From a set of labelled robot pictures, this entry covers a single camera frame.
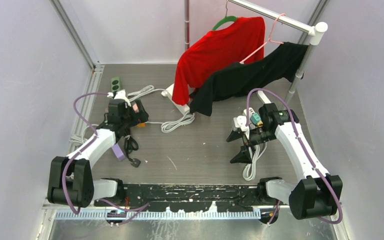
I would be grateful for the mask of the orange power strip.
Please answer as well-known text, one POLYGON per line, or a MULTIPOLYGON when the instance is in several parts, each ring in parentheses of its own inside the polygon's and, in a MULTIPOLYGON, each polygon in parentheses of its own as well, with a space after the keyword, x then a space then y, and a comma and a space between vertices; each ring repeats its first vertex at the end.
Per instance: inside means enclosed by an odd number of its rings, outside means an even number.
POLYGON ((137 127, 145 127, 146 126, 146 123, 145 122, 142 122, 142 123, 139 123, 136 125, 137 127))

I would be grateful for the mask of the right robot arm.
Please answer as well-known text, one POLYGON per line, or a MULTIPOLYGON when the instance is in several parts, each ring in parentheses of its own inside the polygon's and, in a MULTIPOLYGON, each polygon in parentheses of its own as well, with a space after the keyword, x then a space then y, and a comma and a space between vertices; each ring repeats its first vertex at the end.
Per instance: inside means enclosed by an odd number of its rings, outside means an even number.
POLYGON ((264 104, 258 112, 249 109, 232 120, 232 130, 226 140, 238 139, 243 145, 230 163, 251 165, 261 145, 278 140, 295 171, 297 183, 288 183, 278 176, 260 179, 256 196, 261 204, 284 203, 297 220, 326 221, 328 216, 341 215, 343 182, 317 159, 293 110, 279 110, 274 103, 264 104))

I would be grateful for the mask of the teal green plug adapter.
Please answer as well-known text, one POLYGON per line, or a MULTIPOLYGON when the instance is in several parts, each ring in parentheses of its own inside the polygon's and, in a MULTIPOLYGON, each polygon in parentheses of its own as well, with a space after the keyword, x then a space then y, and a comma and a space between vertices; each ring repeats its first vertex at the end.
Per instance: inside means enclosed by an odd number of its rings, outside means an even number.
POLYGON ((261 117, 256 112, 252 113, 252 115, 250 117, 250 121, 256 127, 263 125, 263 121, 262 121, 261 117))

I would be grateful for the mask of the green power strip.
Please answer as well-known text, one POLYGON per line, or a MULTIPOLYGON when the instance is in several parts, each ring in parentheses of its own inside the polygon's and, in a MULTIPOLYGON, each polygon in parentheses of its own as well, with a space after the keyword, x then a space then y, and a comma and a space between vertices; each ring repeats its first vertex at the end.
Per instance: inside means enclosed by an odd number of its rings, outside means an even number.
POLYGON ((121 80, 118 76, 111 78, 111 91, 114 95, 121 89, 121 80))

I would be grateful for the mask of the purple power strip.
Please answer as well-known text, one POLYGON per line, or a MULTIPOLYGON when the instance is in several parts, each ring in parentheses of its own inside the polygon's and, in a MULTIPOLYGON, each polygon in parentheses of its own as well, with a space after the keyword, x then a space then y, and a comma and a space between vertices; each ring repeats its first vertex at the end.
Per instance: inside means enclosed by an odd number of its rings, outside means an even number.
POLYGON ((112 147, 111 147, 115 157, 117 158, 118 161, 123 161, 124 159, 126 159, 126 155, 125 155, 125 152, 124 150, 120 147, 120 145, 118 143, 115 143, 112 147))

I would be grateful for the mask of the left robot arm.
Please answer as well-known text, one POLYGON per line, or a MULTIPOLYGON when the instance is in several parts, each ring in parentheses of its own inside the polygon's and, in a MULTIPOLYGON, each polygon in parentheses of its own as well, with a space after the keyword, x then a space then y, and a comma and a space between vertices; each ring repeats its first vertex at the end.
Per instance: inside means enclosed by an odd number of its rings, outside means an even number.
POLYGON ((113 206, 121 206, 126 191, 121 179, 94 180, 92 168, 103 154, 119 140, 128 136, 131 127, 149 119, 141 100, 127 103, 112 99, 104 120, 96 132, 76 151, 67 156, 56 156, 50 165, 47 200, 53 204, 86 208, 92 202, 106 199, 113 206))

